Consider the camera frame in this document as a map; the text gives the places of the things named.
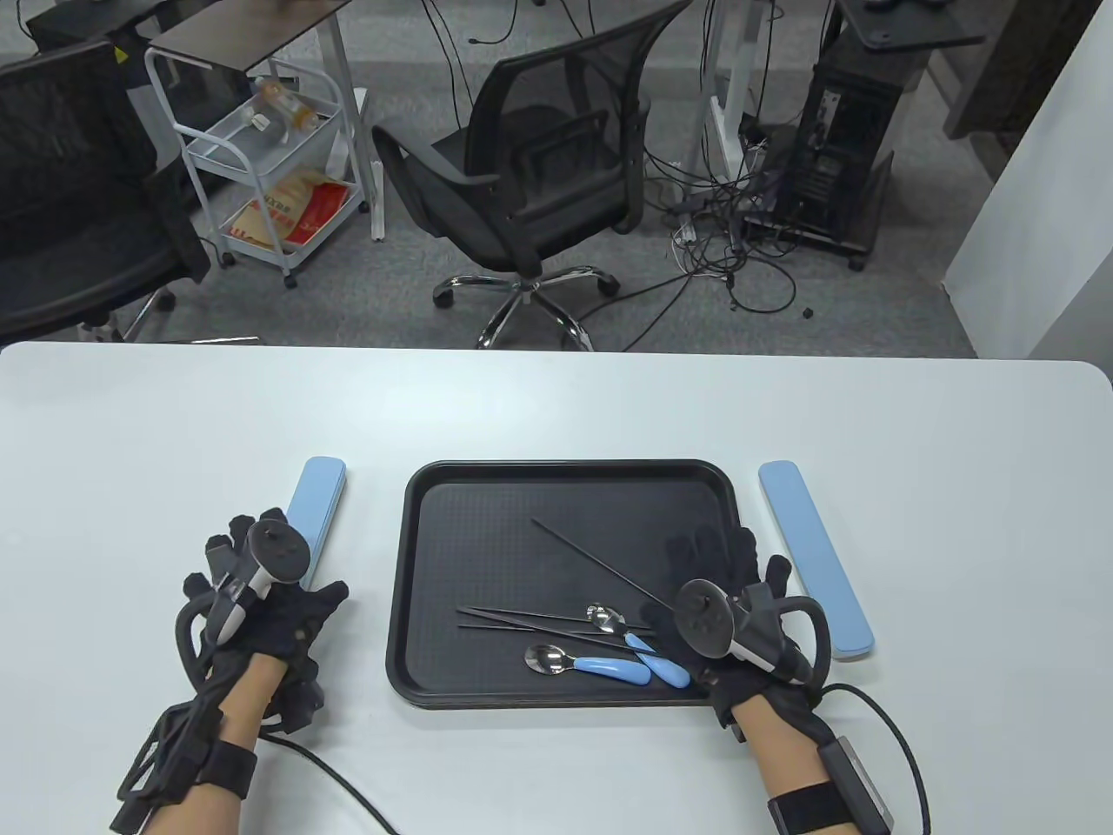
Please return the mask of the person's left hand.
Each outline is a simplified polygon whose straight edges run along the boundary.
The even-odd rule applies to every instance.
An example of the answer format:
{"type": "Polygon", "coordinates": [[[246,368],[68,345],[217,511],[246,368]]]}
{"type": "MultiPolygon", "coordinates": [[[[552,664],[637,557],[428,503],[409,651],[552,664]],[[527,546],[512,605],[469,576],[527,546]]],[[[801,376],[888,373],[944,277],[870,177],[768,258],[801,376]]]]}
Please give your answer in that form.
{"type": "Polygon", "coordinates": [[[228,531],[205,546],[208,573],[183,581],[186,605],[175,640],[183,668],[199,682],[217,664],[263,655],[301,671],[323,623],[349,597],[336,581],[303,588],[309,542],[277,508],[232,518],[228,531]]]}

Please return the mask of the person's right hand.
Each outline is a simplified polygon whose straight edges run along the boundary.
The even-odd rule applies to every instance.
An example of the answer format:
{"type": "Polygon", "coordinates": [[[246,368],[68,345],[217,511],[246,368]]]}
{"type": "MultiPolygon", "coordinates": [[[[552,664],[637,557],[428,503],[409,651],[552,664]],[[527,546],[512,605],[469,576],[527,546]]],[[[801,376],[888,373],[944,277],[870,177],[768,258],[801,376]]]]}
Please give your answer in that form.
{"type": "MultiPolygon", "coordinates": [[[[669,538],[664,542],[664,557],[670,567],[669,600],[692,579],[710,580],[730,595],[743,592],[748,584],[766,582],[772,597],[782,599],[792,572],[790,561],[782,554],[775,554],[760,574],[756,538],[751,529],[743,525],[733,525],[723,534],[711,525],[697,525],[692,533],[669,538]]],[[[736,724],[733,707],[764,696],[774,713],[795,731],[818,746],[835,740],[830,727],[814,713],[818,700],[808,696],[802,685],[788,684],[758,665],[731,656],[711,659],[693,651],[678,632],[673,615],[663,605],[644,602],[640,617],[656,633],[657,650],[689,672],[696,690],[707,698],[723,728],[736,724]]]]}

